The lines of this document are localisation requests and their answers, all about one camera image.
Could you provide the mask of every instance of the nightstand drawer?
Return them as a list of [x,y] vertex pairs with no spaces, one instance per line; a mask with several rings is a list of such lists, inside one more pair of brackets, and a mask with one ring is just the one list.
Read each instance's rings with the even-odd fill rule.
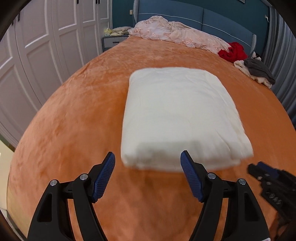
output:
[[119,36],[119,37],[103,37],[102,38],[103,52],[109,48],[116,46],[117,44],[121,43],[127,38],[128,38],[128,35]]

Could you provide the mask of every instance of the orange blanket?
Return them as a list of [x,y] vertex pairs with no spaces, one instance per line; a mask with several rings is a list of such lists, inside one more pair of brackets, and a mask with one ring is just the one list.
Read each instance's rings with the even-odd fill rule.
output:
[[[69,78],[40,109],[13,156],[7,189],[8,211],[27,235],[49,181],[74,180],[101,163],[108,151],[117,162],[104,196],[94,205],[109,241],[188,240],[201,211],[182,173],[125,168],[120,160],[121,129],[131,73],[145,67],[182,66],[216,75],[233,98],[254,158],[218,171],[222,179],[245,178],[268,225],[275,211],[260,197],[249,163],[264,161],[296,174],[296,133],[275,95],[218,55],[175,43],[130,37],[90,61]],[[81,241],[73,202],[75,237]],[[215,240],[220,240],[227,202]]]

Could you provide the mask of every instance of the wardrobe door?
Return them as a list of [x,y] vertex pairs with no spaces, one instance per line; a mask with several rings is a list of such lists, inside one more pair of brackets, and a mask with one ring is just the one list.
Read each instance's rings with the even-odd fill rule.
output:
[[14,147],[41,108],[24,72],[15,37],[15,22],[0,42],[0,132]]
[[82,0],[52,0],[52,25],[60,62],[66,78],[85,65],[81,45],[78,5]]
[[81,31],[81,43],[85,49],[86,63],[101,53],[98,14],[98,0],[80,0],[77,6],[79,13],[79,29]]
[[66,80],[52,29],[51,0],[32,0],[15,19],[17,47],[41,104]]
[[98,0],[97,15],[98,15],[98,23],[99,23],[98,28],[99,28],[99,40],[100,40],[101,53],[103,52],[102,37],[104,36],[104,31],[107,28],[112,28],[110,11],[111,11],[110,0]]

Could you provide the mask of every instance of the gray curtain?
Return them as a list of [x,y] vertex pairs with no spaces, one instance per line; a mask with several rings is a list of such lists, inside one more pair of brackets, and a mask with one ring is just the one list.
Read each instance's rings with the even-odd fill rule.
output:
[[296,128],[296,38],[273,7],[269,12],[269,33],[262,61],[276,79],[272,91]]

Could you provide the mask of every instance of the blue headboard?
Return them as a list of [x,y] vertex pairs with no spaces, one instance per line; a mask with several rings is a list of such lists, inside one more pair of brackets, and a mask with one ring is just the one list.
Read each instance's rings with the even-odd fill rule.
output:
[[220,14],[172,0],[134,0],[134,24],[155,15],[163,16],[168,21],[181,22],[189,27],[215,35],[226,42],[238,42],[244,46],[249,56],[255,50],[256,35]]

